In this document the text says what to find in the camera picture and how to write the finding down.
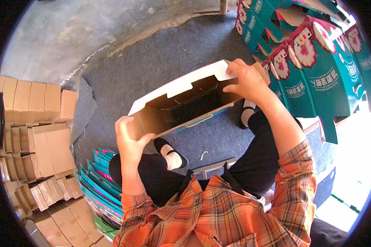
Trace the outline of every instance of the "finger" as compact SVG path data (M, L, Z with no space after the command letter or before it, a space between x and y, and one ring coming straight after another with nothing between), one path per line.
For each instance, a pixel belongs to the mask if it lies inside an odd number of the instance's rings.
M153 139L155 136L154 133L150 133L150 134L146 134L144 136L142 136L142 138L140 138L140 140L138 140L138 144L142 147L145 147L147 145L147 143L149 143L151 141L151 139Z

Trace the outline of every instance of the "gray carpet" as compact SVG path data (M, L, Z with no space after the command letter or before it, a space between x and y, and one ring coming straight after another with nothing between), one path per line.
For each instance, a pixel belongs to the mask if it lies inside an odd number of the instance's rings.
M114 122L127 115L133 102L145 94L221 59L241 58L253 64L254 59L234 29L235 18L235 12L225 17L192 18L178 27L160 30L90 68L84 79L92 87L99 107L86 126L85 138L74 143L77 163L92 160L92 150L99 147L117 151ZM253 139L251 131L237 126L241 108L236 104L208 121L164 138L188 157L188 169L239 158ZM333 145L321 143L318 129L309 134L308 139L318 172L323 171L332 162ZM208 153L201 161L203 151ZM145 153L155 153L152 143ZM186 170L176 172L185 174Z

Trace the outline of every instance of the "open cardboard box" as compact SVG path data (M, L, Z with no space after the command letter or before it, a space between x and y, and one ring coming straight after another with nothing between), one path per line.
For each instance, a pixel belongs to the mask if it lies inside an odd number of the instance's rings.
M238 83L235 74L225 73L227 67L228 62L220 60L179 77L136 100L128 114L134 117L134 121L128 124L129 136L138 140L147 133L154 133L157 138L174 130L179 131L195 126L234 106L234 103L242 97L234 93L223 92L225 86ZM269 84L269 79L261 64L257 62L253 64L253 67ZM195 112L200 112L198 100L207 95L215 95L220 106L216 109L206 109L206 112L202 112L199 116L190 114L190 117L193 117L190 119L181 117L182 122L174 116L179 107L193 106L193 103L195 103Z

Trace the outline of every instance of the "concrete floor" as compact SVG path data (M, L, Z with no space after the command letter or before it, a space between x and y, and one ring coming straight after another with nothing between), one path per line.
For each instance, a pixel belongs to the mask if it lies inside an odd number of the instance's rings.
M139 34L197 11L218 10L219 0L53 0L35 1L15 30L1 74L61 84L91 54L111 43L116 52ZM236 6L229 0L229 8Z

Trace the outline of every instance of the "cardboard box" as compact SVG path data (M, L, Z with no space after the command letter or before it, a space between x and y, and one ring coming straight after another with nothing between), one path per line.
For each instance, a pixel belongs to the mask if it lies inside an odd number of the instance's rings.
M83 192L81 191L80 186L78 185L78 182L75 177L71 177L67 179L67 182L69 183L70 189L73 192L74 198L79 198L83 195Z
M32 82L32 86L30 88L29 113L27 119L28 125L38 125L38 123L44 119L46 86L47 85L44 83Z
M74 247L85 247L92 244L92 241L78 224L69 207L55 205L53 209L49 210L49 214Z
M37 214L34 223L50 246L72 246L48 213Z
M29 111L30 87L32 83L18 80L14 96L13 116L14 125L26 125Z
M70 208L78 224L88 235L89 239L94 243L97 242L103 235L96 230L92 210L84 198L67 201L66 205Z
M20 152L29 153L28 127L20 126L19 136L20 136Z
M14 125L13 107L17 82L18 79L6 77L3 86L5 123L10 126Z
M40 209L40 211L44 211L44 210L48 209L48 204L45 201L45 199L43 197L43 194L41 193L38 185L35 186L35 187L32 187L30 189L30 192L32 193L33 199L35 200L35 202L36 202L38 208Z
M37 163L37 158L36 158L36 154L35 153L31 153L30 154L30 160L32 161L32 166L33 166L33 171L34 171L34 176L36 179L39 179L41 177L43 177L41 175L41 172L40 172L40 169L39 169L39 166L38 166L38 163Z
M63 193L63 199L65 201L69 200L70 198L73 198L73 192L72 189L70 189L70 185L67 182L67 179L65 177L59 178L56 180L59 184L60 190Z
M60 189L60 186L56 180L55 177L52 177L47 180L49 188L51 189L52 194L54 195L54 198L56 201L59 201L60 199L63 199L63 193Z
M215 62L177 78L136 100L128 114L128 116L134 117L134 121L128 123L129 136L138 140L147 133L155 133L156 137L159 137L174 130L179 131L195 126L228 107L232 107L242 97L222 91L225 86L238 82L234 74L225 73L227 67L228 64L224 60ZM269 84L269 79L261 64L255 63L253 67ZM181 106L179 103L195 102L207 93L216 94L218 96L216 100L219 101L220 106L216 109L208 109L200 116L178 124L179 121L174 118L172 110L178 110L178 107Z
M30 155L23 156L22 162L23 162L23 168L25 170L26 181L28 183L35 182L36 177L34 175L33 164L32 164L32 159L30 158Z
M49 185L48 185L47 181L39 183L38 187L41 191L41 194L44 197L44 200L47 202L48 206L51 206L52 204L54 204L56 202L56 200L54 198L54 195L52 194L52 191L49 188Z
M60 85L47 84L45 89L44 122L52 122L60 113Z
M43 177L75 168L70 138L66 124L33 127L34 148Z
M25 170L23 168L23 162L22 158L20 157L20 153L13 154L13 159L18 175L18 180L19 181L24 181L26 180L26 175L25 175Z
M20 133L19 127L11 128L11 138L14 153L20 153Z
M16 169L12 154L5 154L5 163L7 164L10 181L18 181L18 171Z

